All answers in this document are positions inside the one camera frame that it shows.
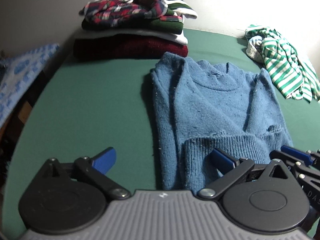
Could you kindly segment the blue knit sweater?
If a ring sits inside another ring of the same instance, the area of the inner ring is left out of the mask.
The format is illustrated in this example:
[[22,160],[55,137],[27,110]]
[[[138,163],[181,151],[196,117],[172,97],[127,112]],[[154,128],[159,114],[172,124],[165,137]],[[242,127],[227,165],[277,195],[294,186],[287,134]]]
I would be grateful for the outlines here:
[[268,72],[165,53],[151,71],[163,187],[197,192],[220,177],[209,154],[269,163],[292,145]]

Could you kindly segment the green mat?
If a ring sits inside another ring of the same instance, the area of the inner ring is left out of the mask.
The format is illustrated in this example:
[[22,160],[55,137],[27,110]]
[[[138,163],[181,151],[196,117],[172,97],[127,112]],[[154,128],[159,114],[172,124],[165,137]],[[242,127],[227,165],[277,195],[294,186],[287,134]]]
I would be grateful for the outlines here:
[[[189,56],[211,64],[231,62],[245,71],[260,68],[245,54],[247,42],[221,34],[185,30]],[[37,100],[13,154],[4,191],[3,229],[8,239],[25,233],[18,202],[25,189],[50,157],[73,162],[94,156],[107,147],[117,152],[107,175],[133,192],[162,185],[156,125],[153,117],[150,69],[158,60],[83,62],[69,57],[57,70]],[[277,98],[293,144],[299,150],[319,149],[319,104],[313,100]],[[205,231],[164,225],[165,239],[231,239],[218,221],[204,221]]]

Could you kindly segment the green white striped crumpled shirt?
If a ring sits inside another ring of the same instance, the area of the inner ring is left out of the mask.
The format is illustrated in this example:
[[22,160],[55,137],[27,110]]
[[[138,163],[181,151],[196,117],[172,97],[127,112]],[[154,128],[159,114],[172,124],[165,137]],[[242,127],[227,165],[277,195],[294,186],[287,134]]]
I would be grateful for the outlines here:
[[276,29],[250,25],[245,30],[247,41],[257,35],[263,38],[264,62],[261,64],[284,98],[319,101],[319,79],[312,63],[299,56],[295,47]]

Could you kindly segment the light blue small garment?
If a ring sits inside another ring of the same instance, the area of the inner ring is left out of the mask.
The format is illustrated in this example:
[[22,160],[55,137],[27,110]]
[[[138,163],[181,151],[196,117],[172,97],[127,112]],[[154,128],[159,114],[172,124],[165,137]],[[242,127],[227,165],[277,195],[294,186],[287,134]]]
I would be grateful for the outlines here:
[[261,48],[262,41],[263,38],[257,35],[250,38],[247,44],[246,55],[257,63],[264,62]]

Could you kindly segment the dark red folded sweater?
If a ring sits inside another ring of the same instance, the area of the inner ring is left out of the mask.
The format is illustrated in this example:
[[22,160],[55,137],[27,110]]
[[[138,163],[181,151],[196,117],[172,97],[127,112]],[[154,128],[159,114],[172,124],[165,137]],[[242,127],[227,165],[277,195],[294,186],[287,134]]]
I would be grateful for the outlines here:
[[130,34],[77,38],[73,45],[73,56],[78,61],[160,59],[166,52],[186,57],[188,47],[159,37]]

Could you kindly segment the blue white patterned towel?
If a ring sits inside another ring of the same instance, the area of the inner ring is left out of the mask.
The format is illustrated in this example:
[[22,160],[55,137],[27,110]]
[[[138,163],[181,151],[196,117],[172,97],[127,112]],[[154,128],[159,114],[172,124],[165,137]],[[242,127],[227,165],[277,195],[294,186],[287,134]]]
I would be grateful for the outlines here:
[[47,44],[1,60],[1,64],[6,66],[1,80],[1,125],[58,49],[57,43]]

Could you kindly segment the green white striped folded shirt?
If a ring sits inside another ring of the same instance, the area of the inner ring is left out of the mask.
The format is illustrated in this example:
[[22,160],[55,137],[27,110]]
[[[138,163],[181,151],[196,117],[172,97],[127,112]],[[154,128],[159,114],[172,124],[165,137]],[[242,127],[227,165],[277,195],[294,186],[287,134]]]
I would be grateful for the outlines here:
[[[168,5],[169,11],[174,13],[175,15],[183,17],[183,21],[185,18],[197,18],[197,13],[187,4],[184,0],[165,0]],[[132,23],[123,23],[117,27],[113,28],[106,28],[106,27],[99,27],[93,26],[84,20],[82,21],[82,28],[84,30],[92,30],[92,31],[104,31],[108,29],[119,29],[119,28],[129,28],[129,29],[147,29],[147,30],[155,30],[155,31],[162,31],[166,33],[173,33],[173,34],[181,34],[183,30],[183,23],[178,22],[132,22]]]

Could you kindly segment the plaid flannel shirt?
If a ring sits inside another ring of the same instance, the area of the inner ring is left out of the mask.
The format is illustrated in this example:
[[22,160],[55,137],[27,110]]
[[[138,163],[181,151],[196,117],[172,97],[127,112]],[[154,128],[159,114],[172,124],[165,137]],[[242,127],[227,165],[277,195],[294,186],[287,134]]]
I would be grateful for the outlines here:
[[170,12],[165,0],[94,0],[88,2],[79,15],[93,26],[106,28],[127,22],[183,23],[183,17]]

